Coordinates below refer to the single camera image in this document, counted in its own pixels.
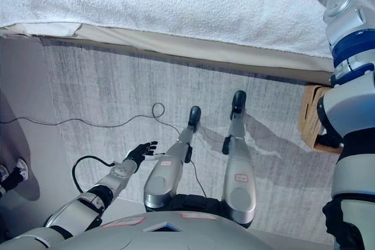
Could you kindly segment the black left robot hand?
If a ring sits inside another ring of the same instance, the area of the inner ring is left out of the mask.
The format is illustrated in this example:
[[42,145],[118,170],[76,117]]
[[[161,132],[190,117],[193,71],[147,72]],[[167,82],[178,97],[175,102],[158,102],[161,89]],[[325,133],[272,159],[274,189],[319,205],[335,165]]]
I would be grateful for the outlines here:
[[139,144],[126,155],[124,160],[131,160],[136,164],[134,173],[138,171],[143,161],[154,161],[165,155],[165,153],[155,153],[157,144],[157,141]]

